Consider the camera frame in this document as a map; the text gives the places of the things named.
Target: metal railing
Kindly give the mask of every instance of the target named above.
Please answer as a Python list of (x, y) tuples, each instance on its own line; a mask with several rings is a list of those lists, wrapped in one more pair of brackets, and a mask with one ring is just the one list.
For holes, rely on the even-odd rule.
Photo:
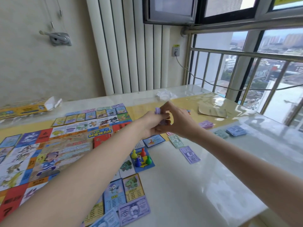
[[(197, 54), (197, 57), (196, 57), (196, 64), (195, 64), (195, 72), (194, 74), (192, 74), (191, 72), (188, 72), (190, 75), (193, 76), (194, 80), (193, 80), (193, 84), (195, 84), (195, 80), (196, 79), (199, 79), (199, 80), (202, 80), (202, 85), (201, 87), (204, 87), (204, 84), (205, 82), (207, 82), (205, 80), (206, 78), (206, 73), (207, 73), (207, 68), (208, 68), (208, 62), (209, 62), (209, 57), (210, 57), (210, 53), (216, 53), (216, 54), (221, 54), (220, 56), (220, 60), (219, 60), (219, 65), (218, 65), (218, 69), (217, 69), (217, 74), (216, 74), (216, 77), (215, 77), (215, 80), (214, 80), (214, 83), (209, 83), (207, 82), (208, 84), (210, 85), (213, 85), (213, 89), (212, 91), (215, 92), (215, 89), (216, 87), (223, 87), (223, 88), (227, 88), (227, 92), (226, 92), (226, 95), (228, 94), (228, 92), (230, 90), (233, 90), (233, 91), (244, 91), (244, 95), (241, 99), (241, 105), (244, 104), (245, 102), (245, 99), (247, 97), (247, 94), (248, 94), (248, 91), (250, 90), (260, 90), (260, 91), (270, 91), (269, 95), (267, 96), (267, 99), (260, 111), (260, 114), (264, 114), (264, 112), (266, 111), (273, 95), (275, 94), (276, 91), (278, 90), (284, 90), (284, 89), (288, 89), (288, 88), (293, 88), (293, 87), (300, 87), (300, 86), (303, 86), (303, 84), (299, 84), (299, 85), (294, 85), (294, 86), (290, 86), (290, 87), (284, 87), (284, 88), (279, 88), (278, 89), (278, 86), (290, 64), (290, 62), (301, 62), (303, 63), (303, 57), (300, 57), (300, 56), (290, 56), (290, 55), (283, 55), (283, 54), (270, 54), (270, 53), (258, 53), (258, 52), (242, 52), (242, 51), (229, 51), (229, 50), (219, 50), (219, 49), (202, 49), (202, 48), (190, 48), (191, 51), (193, 52), (198, 52)], [(198, 69), (198, 62), (199, 62), (199, 54), (200, 52), (206, 52), (207, 53), (207, 59), (206, 59), (206, 65), (205, 65), (205, 69), (204, 69), (204, 75), (203, 75), (203, 78), (198, 78), (196, 75), (197, 75), (197, 69)], [(219, 78), (219, 75), (220, 75), (220, 70), (221, 70), (221, 66), (222, 66), (222, 62), (223, 62), (223, 57), (224, 55), (235, 55), (237, 56), (237, 59), (235, 61), (235, 65), (234, 65), (234, 68), (233, 68), (233, 71), (232, 71), (232, 74), (231, 74), (231, 79), (229, 81), (229, 85), (228, 87), (224, 87), (224, 86), (220, 86), (217, 84), (218, 82), (218, 78)], [(255, 62), (255, 65), (254, 65), (254, 68), (252, 70), (252, 73), (251, 73), (251, 76), (250, 76), (250, 79), (248, 81), (248, 84), (247, 84), (247, 87), (244, 88), (244, 89), (232, 89), (231, 88), (231, 83), (232, 81), (234, 80), (235, 78), (235, 71), (236, 71), (236, 68), (239, 64), (239, 59), (240, 57), (251, 57), (251, 58), (256, 58), (256, 62)], [(260, 64), (260, 61), (261, 59), (270, 59), (270, 60), (279, 60), (279, 61), (285, 61), (282, 69), (281, 69), (281, 72), (279, 73), (273, 87), (271, 89), (250, 89), (252, 83), (253, 83), (253, 80), (254, 80), (254, 77), (255, 77), (255, 74), (258, 70), (258, 66)], [(289, 126), (291, 124), (291, 122), (293, 121), (293, 119), (296, 117), (296, 115), (298, 114), (300, 108), (302, 107), (302, 102), (298, 104), (298, 108), (296, 110), (294, 110), (294, 112), (292, 113), (291, 117), (286, 121), (286, 125)]]

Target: high-rise building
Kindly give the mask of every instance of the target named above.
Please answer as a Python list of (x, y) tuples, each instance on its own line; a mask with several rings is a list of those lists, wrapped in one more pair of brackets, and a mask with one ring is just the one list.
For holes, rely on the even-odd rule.
[(287, 48), (303, 45), (303, 34), (288, 34), (283, 45)]

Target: green pawn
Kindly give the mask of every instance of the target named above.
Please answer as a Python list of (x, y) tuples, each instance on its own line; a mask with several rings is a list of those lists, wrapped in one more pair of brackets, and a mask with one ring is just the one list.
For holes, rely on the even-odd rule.
[(150, 165), (152, 163), (152, 159), (151, 159), (151, 157), (149, 155), (147, 156), (147, 160), (145, 161), (145, 163), (147, 165)]

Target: radiator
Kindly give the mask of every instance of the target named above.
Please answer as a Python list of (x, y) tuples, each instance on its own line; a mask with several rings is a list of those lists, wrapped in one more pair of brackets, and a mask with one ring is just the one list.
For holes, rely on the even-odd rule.
[(167, 87), (170, 27), (143, 24), (142, 0), (86, 0), (106, 95)]

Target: power cord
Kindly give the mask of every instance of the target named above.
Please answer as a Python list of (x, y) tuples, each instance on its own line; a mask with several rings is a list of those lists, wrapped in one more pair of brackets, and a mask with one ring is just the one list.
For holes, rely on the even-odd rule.
[[(179, 60), (178, 60), (178, 57), (176, 56), (176, 53), (177, 53), (177, 52), (175, 52), (174, 54), (175, 54), (175, 57), (176, 57), (176, 59), (177, 59), (178, 64), (179, 64), (182, 68), (184, 68), (184, 67), (180, 64), (180, 62), (179, 62)], [(199, 78), (199, 77), (195, 77), (187, 68), (184, 68), (184, 69), (185, 69), (186, 71), (188, 71), (194, 78), (199, 79), (199, 80), (203, 80), (203, 79), (201, 79), (201, 78)], [(208, 84), (214, 86), (214, 84), (211, 84), (211, 83), (209, 83), (209, 82), (206, 81), (206, 80), (203, 80), (203, 81), (205, 81), (206, 83), (208, 83)], [(217, 87), (228, 88), (228, 87), (224, 87), (224, 86), (220, 86), (220, 85), (216, 85), (216, 86), (217, 86)], [(295, 85), (295, 86), (290, 86), (290, 87), (279, 88), (279, 89), (276, 89), (276, 91), (278, 91), (278, 90), (284, 90), (284, 89), (288, 89), (288, 88), (293, 88), (293, 87), (300, 87), (300, 86), (303, 86), (303, 84), (299, 84), (299, 85)], [(229, 89), (234, 90), (234, 91), (244, 91), (244, 90), (246, 90), (246, 89), (238, 89), (238, 90), (236, 90), (236, 89), (233, 89), (233, 88), (229, 88)], [(271, 89), (249, 89), (249, 91), (251, 91), (251, 90), (254, 90), (254, 91), (257, 91), (257, 90), (259, 90), (259, 91), (271, 91)]]

